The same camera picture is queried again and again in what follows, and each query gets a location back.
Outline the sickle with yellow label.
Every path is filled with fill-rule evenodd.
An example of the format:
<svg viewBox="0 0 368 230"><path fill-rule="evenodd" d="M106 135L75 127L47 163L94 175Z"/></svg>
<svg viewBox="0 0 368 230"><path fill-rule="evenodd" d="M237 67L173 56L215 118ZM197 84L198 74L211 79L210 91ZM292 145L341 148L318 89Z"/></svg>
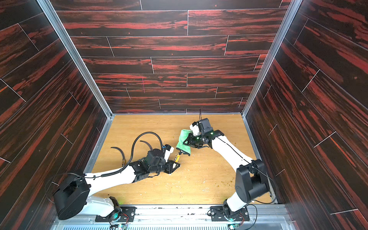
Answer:
<svg viewBox="0 0 368 230"><path fill-rule="evenodd" d="M179 161L179 159L180 159L181 155L182 155L182 153L181 153L181 152L179 152L179 153L177 153L177 155L175 156L174 161L175 161L176 163Z"/></svg>

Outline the green microfibre rag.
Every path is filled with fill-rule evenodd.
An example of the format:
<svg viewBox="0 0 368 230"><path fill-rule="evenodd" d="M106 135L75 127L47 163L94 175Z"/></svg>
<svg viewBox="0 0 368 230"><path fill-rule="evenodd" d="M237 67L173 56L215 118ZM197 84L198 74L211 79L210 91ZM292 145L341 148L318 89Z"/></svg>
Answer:
<svg viewBox="0 0 368 230"><path fill-rule="evenodd" d="M181 133L179 135L179 141L176 145L176 149L179 150L179 155L191 155L191 147L187 145L187 139L189 137L189 134L192 134L193 132L191 130L182 129Z"/></svg>

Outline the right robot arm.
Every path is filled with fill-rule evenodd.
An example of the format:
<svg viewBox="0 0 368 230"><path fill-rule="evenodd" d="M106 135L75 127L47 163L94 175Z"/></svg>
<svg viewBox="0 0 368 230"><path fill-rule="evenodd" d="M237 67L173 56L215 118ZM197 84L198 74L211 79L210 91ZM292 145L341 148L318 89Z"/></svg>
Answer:
<svg viewBox="0 0 368 230"><path fill-rule="evenodd" d="M220 130L214 130L207 118L190 125L182 143L196 149L209 147L218 152L233 168L235 193L223 202L221 215L228 220L244 216L245 206L270 191L262 160L253 160L237 149Z"/></svg>

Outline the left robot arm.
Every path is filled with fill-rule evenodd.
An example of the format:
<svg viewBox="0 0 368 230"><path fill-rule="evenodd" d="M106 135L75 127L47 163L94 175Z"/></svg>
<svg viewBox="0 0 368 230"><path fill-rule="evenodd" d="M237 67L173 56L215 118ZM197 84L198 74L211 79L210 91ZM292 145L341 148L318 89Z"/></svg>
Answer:
<svg viewBox="0 0 368 230"><path fill-rule="evenodd" d="M180 164L168 159L172 152L173 148L166 145L163 149L148 151L146 157L128 163L121 169L83 175L69 173L53 194L58 219L66 220L86 214L97 215L110 222L119 221L123 211L117 199L113 196L100 198L95 194L115 186L153 178L162 172L173 173Z"/></svg>

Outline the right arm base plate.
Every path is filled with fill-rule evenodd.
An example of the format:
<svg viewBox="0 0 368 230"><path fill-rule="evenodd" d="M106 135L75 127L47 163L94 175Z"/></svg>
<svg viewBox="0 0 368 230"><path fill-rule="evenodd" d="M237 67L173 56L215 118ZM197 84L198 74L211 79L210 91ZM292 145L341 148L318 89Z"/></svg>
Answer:
<svg viewBox="0 0 368 230"><path fill-rule="evenodd" d="M238 211L231 211L227 206L211 206L207 215L212 221L249 221L249 213L246 207Z"/></svg>

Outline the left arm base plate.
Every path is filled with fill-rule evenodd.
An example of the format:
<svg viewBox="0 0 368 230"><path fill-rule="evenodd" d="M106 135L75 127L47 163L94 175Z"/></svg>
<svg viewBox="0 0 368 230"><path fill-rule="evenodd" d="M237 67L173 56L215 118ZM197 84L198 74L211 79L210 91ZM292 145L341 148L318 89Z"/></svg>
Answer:
<svg viewBox="0 0 368 230"><path fill-rule="evenodd" d="M120 209L115 209L107 217L96 216L96 222L106 222L106 223L130 223L134 221L136 207L134 206L121 206Z"/></svg>

